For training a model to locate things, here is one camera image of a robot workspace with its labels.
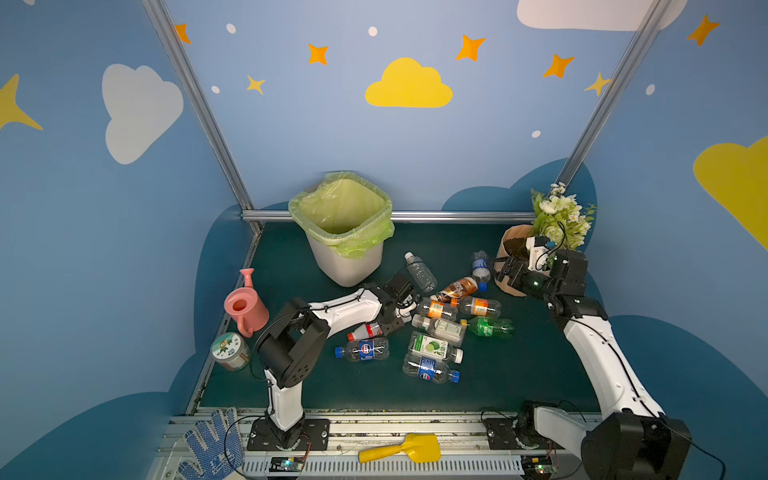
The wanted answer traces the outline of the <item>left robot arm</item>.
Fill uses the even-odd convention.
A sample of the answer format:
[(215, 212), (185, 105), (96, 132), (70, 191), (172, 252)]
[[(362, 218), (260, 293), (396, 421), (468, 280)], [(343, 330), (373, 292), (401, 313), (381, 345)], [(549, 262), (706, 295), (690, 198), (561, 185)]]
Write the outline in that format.
[(286, 437), (303, 426), (302, 382), (330, 337), (371, 322), (392, 333), (422, 299), (408, 277), (397, 273), (382, 285), (365, 284), (340, 298), (312, 303), (294, 298), (285, 304), (255, 343), (269, 387), (266, 418), (273, 433)]

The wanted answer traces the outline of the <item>clear bottle white cap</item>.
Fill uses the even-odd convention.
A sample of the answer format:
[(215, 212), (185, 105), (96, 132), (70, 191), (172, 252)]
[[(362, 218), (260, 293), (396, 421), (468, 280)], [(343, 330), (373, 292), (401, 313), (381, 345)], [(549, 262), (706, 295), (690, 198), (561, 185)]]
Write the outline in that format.
[(433, 292), (437, 286), (437, 279), (426, 262), (412, 252), (406, 252), (404, 259), (406, 270), (418, 288), (424, 293)]

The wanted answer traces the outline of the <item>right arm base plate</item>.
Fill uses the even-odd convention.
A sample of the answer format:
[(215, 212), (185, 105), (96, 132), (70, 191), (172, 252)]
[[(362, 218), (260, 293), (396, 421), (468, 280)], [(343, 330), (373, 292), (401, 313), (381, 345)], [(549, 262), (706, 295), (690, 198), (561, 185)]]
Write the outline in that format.
[(551, 446), (561, 448), (550, 439), (539, 434), (531, 419), (517, 417), (483, 418), (489, 447), (492, 450), (548, 450)]

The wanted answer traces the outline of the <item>white bottle red cap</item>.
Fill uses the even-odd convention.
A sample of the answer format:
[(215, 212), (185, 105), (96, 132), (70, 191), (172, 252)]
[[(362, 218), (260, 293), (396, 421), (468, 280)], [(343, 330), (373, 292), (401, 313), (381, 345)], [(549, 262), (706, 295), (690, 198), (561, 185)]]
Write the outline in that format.
[(349, 341), (360, 341), (381, 336), (382, 334), (383, 329), (381, 326), (377, 322), (373, 321), (356, 327), (351, 333), (347, 335), (347, 338)]

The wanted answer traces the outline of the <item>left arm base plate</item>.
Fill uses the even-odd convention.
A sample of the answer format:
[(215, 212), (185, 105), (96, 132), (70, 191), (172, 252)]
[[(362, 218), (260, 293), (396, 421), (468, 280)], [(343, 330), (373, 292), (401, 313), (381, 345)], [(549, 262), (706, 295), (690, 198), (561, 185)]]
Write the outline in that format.
[(270, 418), (253, 422), (247, 438), (247, 451), (326, 451), (330, 421), (302, 418), (288, 431), (280, 430)]

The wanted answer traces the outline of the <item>small blue label bottle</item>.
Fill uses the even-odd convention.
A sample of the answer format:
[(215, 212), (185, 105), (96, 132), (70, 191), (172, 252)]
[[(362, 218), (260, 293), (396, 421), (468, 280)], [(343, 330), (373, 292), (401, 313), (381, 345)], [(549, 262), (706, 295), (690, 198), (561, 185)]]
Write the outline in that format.
[(489, 256), (484, 250), (474, 252), (472, 256), (472, 277), (478, 285), (485, 284), (492, 279), (489, 267)]

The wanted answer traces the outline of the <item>pepsi bottle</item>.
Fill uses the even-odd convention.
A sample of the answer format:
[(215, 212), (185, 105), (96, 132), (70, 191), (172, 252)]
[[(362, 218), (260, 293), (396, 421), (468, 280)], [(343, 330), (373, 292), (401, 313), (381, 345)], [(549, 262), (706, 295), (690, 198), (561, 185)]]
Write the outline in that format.
[(409, 376), (431, 383), (458, 383), (460, 372), (451, 369), (445, 362), (414, 353), (408, 353), (404, 358), (403, 372)]
[(386, 337), (353, 340), (343, 347), (336, 347), (334, 351), (337, 359), (344, 358), (351, 362), (385, 360), (389, 353), (389, 341)]

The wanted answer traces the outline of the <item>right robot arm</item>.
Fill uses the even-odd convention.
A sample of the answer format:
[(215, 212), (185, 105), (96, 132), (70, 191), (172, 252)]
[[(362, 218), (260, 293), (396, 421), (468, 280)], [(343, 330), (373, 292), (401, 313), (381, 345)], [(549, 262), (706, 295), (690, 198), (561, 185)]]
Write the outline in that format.
[(548, 274), (514, 256), (493, 263), (502, 285), (546, 303), (588, 375), (602, 416), (589, 426), (555, 404), (526, 401), (514, 423), (515, 440), (526, 449), (564, 448), (591, 479), (676, 479), (691, 446), (690, 431), (643, 387), (602, 304), (586, 296), (587, 266), (585, 255), (573, 250), (557, 251)]

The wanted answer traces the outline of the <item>pepsi bottle front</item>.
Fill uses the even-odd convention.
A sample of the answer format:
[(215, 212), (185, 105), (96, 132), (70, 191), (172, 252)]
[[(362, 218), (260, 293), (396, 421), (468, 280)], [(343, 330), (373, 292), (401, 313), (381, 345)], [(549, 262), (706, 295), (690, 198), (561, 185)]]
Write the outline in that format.
[(408, 353), (404, 358), (403, 372), (409, 376), (431, 383), (458, 383), (460, 372), (451, 369), (445, 362), (414, 353)]

